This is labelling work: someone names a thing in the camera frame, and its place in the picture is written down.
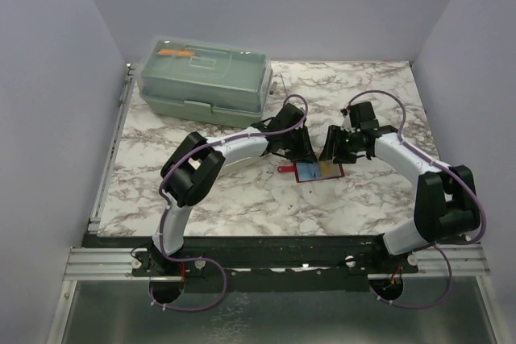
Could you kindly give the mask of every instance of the white wall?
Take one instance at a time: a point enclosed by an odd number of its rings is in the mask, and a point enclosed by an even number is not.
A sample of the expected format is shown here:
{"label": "white wall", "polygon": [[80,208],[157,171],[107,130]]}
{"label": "white wall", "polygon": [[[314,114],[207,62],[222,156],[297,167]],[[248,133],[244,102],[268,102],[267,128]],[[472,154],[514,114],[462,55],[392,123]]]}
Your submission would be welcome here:
{"label": "white wall", "polygon": [[45,341],[125,66],[93,0],[0,0],[0,342]]}
{"label": "white wall", "polygon": [[414,64],[444,159],[466,164],[488,213],[483,245],[516,338],[516,0],[451,0]]}
{"label": "white wall", "polygon": [[126,61],[155,34],[287,60],[415,60],[449,0],[94,0]]}

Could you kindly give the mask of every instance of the marble tabletop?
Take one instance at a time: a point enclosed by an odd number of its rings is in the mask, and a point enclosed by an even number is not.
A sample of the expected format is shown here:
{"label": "marble tabletop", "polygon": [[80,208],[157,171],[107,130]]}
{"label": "marble tabletop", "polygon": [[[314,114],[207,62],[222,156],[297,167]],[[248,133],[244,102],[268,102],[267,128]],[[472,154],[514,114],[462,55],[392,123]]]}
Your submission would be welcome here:
{"label": "marble tabletop", "polygon": [[[264,118],[281,108],[285,92],[309,102],[306,125],[314,151],[323,149],[327,127],[340,125],[339,110],[355,94],[383,89],[406,104],[404,135],[437,155],[410,66],[406,62],[273,62],[278,86],[268,96]],[[285,80],[284,90],[281,79]],[[400,122],[394,101],[370,94],[381,125]],[[156,232],[164,201],[158,196],[160,169],[188,133],[205,136],[239,131],[155,115],[132,91],[98,235],[150,236]],[[190,216],[186,235],[273,236],[379,234],[405,221],[414,209],[408,180],[380,160],[344,165],[340,179],[297,183],[277,167],[288,160],[274,155],[217,179]]]}

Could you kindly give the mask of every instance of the metal frame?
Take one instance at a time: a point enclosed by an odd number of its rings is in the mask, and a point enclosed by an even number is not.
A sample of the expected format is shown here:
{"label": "metal frame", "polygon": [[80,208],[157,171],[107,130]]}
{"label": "metal frame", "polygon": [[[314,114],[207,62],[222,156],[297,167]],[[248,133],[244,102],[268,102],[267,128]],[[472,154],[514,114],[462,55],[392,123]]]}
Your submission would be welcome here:
{"label": "metal frame", "polygon": [[122,91],[119,97],[119,113],[116,118],[116,124],[114,126],[113,135],[111,136],[110,148],[107,153],[104,168],[102,170],[101,181],[97,191],[97,195],[95,196],[94,206],[91,215],[89,216],[90,224],[93,223],[93,226],[91,228],[90,226],[88,226],[88,231],[93,234],[96,234],[98,231],[98,224],[100,223],[100,217],[102,214],[102,210],[104,208],[104,202],[106,201],[107,187],[111,180],[111,174],[113,173],[114,168],[114,161],[119,151],[120,137],[122,136],[123,124],[126,121],[127,111],[129,110],[128,102],[130,101],[130,99],[128,101],[127,98],[131,96],[132,90],[135,86],[134,75],[136,65],[127,64],[127,67],[127,75],[124,79]]}
{"label": "metal frame", "polygon": [[[94,207],[89,216],[88,234],[96,234],[100,224],[100,217],[107,195],[107,187],[114,168],[114,160],[119,149],[119,140],[123,131],[128,111],[128,102],[135,85],[135,65],[127,64],[128,70],[123,82],[119,98],[119,112],[116,125],[111,138],[110,149],[102,171],[102,178],[95,197]],[[482,300],[485,304],[486,314],[493,329],[493,335],[498,343],[510,344],[512,340],[506,325],[505,318],[498,307],[494,290],[489,278],[490,270],[485,254],[480,244],[473,246],[443,247],[450,259],[454,276],[475,276]],[[181,281],[181,277],[133,277],[131,248],[73,248],[69,254],[63,284],[60,291],[56,313],[52,320],[52,326],[48,335],[47,344],[61,343],[73,305],[73,296],[77,287],[77,281],[114,281],[114,280],[144,280],[144,281]],[[445,277],[447,268],[442,257],[437,251],[427,250],[415,253],[418,259],[418,273],[406,273],[404,277]],[[312,270],[315,267],[304,267]],[[389,274],[371,274],[369,279],[385,278]]]}
{"label": "metal frame", "polygon": [[[130,248],[73,248],[64,271],[65,281],[120,281],[120,280],[164,280],[180,281],[181,277],[134,277],[132,276]],[[453,276],[487,276],[489,267],[484,251],[480,245],[443,247],[450,260]],[[437,251],[418,251],[414,253],[418,259],[418,273],[406,273],[406,278],[446,277],[447,267]],[[320,267],[290,267],[314,270]],[[235,268],[233,271],[249,270],[247,267]],[[392,273],[370,274],[369,279],[391,276]]]}
{"label": "metal frame", "polygon": [[478,283],[478,288],[480,289],[482,300],[484,301],[485,311],[491,329],[493,330],[494,339],[501,344],[512,344],[513,340],[510,336],[509,326],[498,305],[491,277],[478,276],[476,282]]}
{"label": "metal frame", "polygon": [[76,286],[76,281],[63,281],[59,300],[57,301],[56,313],[54,314],[52,326],[47,337],[47,344],[59,344],[63,342]]}

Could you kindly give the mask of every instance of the box handle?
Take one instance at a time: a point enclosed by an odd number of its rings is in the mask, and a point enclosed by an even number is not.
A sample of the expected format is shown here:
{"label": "box handle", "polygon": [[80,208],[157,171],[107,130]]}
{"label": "box handle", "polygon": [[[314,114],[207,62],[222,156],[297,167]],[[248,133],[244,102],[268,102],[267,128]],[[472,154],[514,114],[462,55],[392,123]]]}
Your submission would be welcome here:
{"label": "box handle", "polygon": [[185,101],[185,108],[195,114],[212,115],[211,105],[205,102]]}
{"label": "box handle", "polygon": [[216,60],[213,58],[201,58],[200,56],[190,57],[190,66],[194,68],[207,68],[209,70],[215,69]]}

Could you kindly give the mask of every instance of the purple cable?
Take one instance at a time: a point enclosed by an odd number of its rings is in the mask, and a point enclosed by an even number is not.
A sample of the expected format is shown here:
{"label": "purple cable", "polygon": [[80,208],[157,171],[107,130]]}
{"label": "purple cable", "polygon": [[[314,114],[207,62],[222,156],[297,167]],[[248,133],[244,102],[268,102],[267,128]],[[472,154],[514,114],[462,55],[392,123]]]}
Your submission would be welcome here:
{"label": "purple cable", "polygon": [[283,135],[284,133],[293,131],[294,129],[296,129],[297,127],[299,127],[300,125],[302,125],[304,123],[304,121],[306,120],[306,115],[308,114],[308,102],[306,101],[306,99],[304,97],[300,96],[299,94],[291,94],[291,95],[289,95],[283,101],[283,105],[286,104],[288,100],[290,100],[291,98],[294,98],[294,97],[297,97],[297,98],[301,99],[301,101],[305,105],[305,113],[303,114],[303,117],[299,120],[298,123],[292,125],[289,128],[283,129],[281,131],[264,132],[264,133],[260,132],[260,133],[251,133],[251,134],[241,133],[241,134],[238,134],[238,135],[230,136],[230,137],[228,137],[225,140],[219,140],[219,141],[214,141],[213,143],[203,144],[203,145],[201,145],[201,146],[199,146],[197,148],[194,148],[192,151],[190,151],[189,153],[184,155],[182,158],[180,158],[179,161],[177,163],[175,163],[170,168],[170,170],[167,172],[167,174],[165,175],[165,177],[161,181],[160,188],[159,188],[159,190],[160,190],[159,194],[167,201],[167,206],[165,207],[163,213],[161,214],[160,226],[158,228],[158,236],[159,236],[159,243],[160,243],[161,254],[168,261],[176,262],[176,263],[194,262],[194,261],[198,261],[198,260],[202,260],[202,261],[206,261],[206,262],[212,263],[222,273],[222,276],[223,276],[223,289],[220,292],[220,295],[213,302],[209,303],[208,305],[203,305],[203,306],[199,306],[199,307],[196,307],[196,308],[183,308],[181,306],[172,306],[172,305],[161,304],[161,303],[157,302],[156,299],[153,296],[153,292],[152,292],[152,288],[151,288],[150,296],[152,298],[152,305],[158,305],[158,306],[160,306],[163,309],[171,309],[171,310],[176,310],[176,311],[181,311],[181,312],[201,312],[203,310],[207,310],[207,309],[210,309],[210,308],[213,308],[214,306],[216,306],[216,304],[218,304],[224,298],[224,295],[226,294],[226,290],[227,290],[227,276],[226,276],[226,272],[224,271],[224,268],[222,267],[222,265],[220,263],[218,263],[217,261],[215,261],[214,259],[203,258],[203,257],[177,259],[177,258],[173,258],[173,257],[168,256],[166,254],[166,252],[165,252],[164,240],[163,240],[164,223],[165,223],[165,220],[167,218],[169,207],[172,205],[172,201],[171,201],[170,197],[165,193],[164,188],[166,187],[166,185],[167,185],[170,177],[172,176],[172,174],[185,161],[187,161],[190,157],[192,157],[194,154],[196,154],[197,152],[199,152],[199,151],[201,151],[203,149],[206,149],[206,148],[209,148],[209,147],[217,147],[218,145],[221,145],[222,143],[227,143],[227,142],[230,142],[230,141],[234,141],[234,140],[237,140],[237,139],[243,139],[243,138],[246,138],[246,137],[261,137],[261,136]]}
{"label": "purple cable", "polygon": [[443,295],[438,300],[435,300],[434,302],[431,302],[430,304],[425,304],[425,305],[402,304],[399,302],[392,302],[392,301],[386,300],[385,298],[382,298],[381,296],[378,296],[378,293],[376,293],[375,290],[373,288],[371,288],[371,292],[372,292],[372,294],[374,294],[376,296],[377,300],[379,300],[380,302],[383,302],[384,304],[387,304],[390,306],[395,306],[397,308],[413,309],[413,310],[414,309],[429,309],[429,308],[433,308],[434,306],[437,306],[437,305],[440,305],[441,303],[443,303],[450,296],[450,292],[452,291],[452,285],[453,285],[452,265],[450,264],[450,260],[444,254],[444,251],[440,247],[437,247],[436,245],[433,245],[432,247],[434,247],[439,253],[441,253],[441,255],[444,258],[444,262],[446,262],[446,266],[448,269],[448,283],[446,286],[446,290],[444,291]]}
{"label": "purple cable", "polygon": [[[450,171],[449,168],[447,168],[446,166],[442,165],[441,163],[436,163],[435,160],[433,158],[431,158],[429,155],[427,155],[426,153],[424,153],[423,151],[420,151],[419,148],[415,147],[414,145],[410,144],[410,143],[407,143],[404,139],[403,139],[403,136],[402,136],[402,132],[403,132],[403,127],[405,125],[405,122],[406,122],[406,108],[405,106],[403,105],[403,102],[397,98],[396,96],[394,96],[393,94],[389,93],[389,92],[385,92],[384,90],[366,90],[364,92],[361,92],[361,93],[358,93],[355,97],[353,97],[348,103],[347,103],[347,106],[346,106],[346,110],[349,110],[349,106],[358,98],[358,97],[361,97],[365,94],[369,94],[369,93],[379,93],[379,94],[384,94],[386,96],[389,96],[391,97],[399,106],[400,108],[402,108],[402,122],[400,123],[400,126],[398,127],[397,129],[397,138],[400,140],[400,143],[405,147],[407,148],[409,151],[411,151],[412,153],[414,153],[415,155],[417,155],[418,157],[420,157],[421,159],[425,160],[427,163],[429,163],[430,165],[433,165],[434,167],[437,167],[438,169],[440,169],[441,171],[443,171],[444,173],[446,173],[447,175],[449,175],[453,180],[455,180],[457,183],[459,183],[460,187],[466,191],[466,193],[468,193],[468,195],[472,198],[472,200],[474,201],[476,207],[478,208],[478,212],[480,213],[480,216],[481,216],[481,229],[479,230],[478,234],[476,235],[475,238],[473,238],[471,241],[467,241],[466,243],[458,243],[458,244],[472,244],[472,243],[477,243],[478,241],[481,240],[481,238],[484,236],[484,233],[485,233],[485,228],[487,226],[487,219],[486,219],[486,216],[485,216],[485,210],[484,210],[484,207],[482,206],[482,204],[480,203],[480,201],[478,200],[478,197],[476,197],[476,194],[468,187],[467,184],[465,184],[462,179],[460,179],[453,171]],[[444,254],[444,251],[442,251],[439,247],[437,247],[436,245],[432,245],[439,253],[441,253],[441,255],[443,256],[445,262],[446,262],[446,265],[447,265],[447,268],[448,268],[448,274],[449,274],[449,277],[448,277],[448,284],[447,284],[447,287],[446,287],[446,290],[444,292],[444,294],[436,301],[430,303],[430,304],[426,304],[426,305],[406,305],[406,304],[399,304],[399,303],[396,303],[396,302],[392,302],[392,301],[389,301],[389,300],[386,300],[385,298],[381,298],[380,296],[378,296],[378,294],[374,291],[374,289],[371,288],[371,291],[377,296],[377,299],[385,304],[388,304],[388,305],[392,305],[392,306],[396,306],[398,308],[403,308],[403,309],[428,309],[428,308],[432,308],[434,306],[437,306],[441,303],[443,303],[447,298],[448,296],[450,295],[450,291],[452,290],[452,283],[453,283],[453,273],[452,273],[452,266],[450,264],[450,261],[448,260],[447,256]]]}

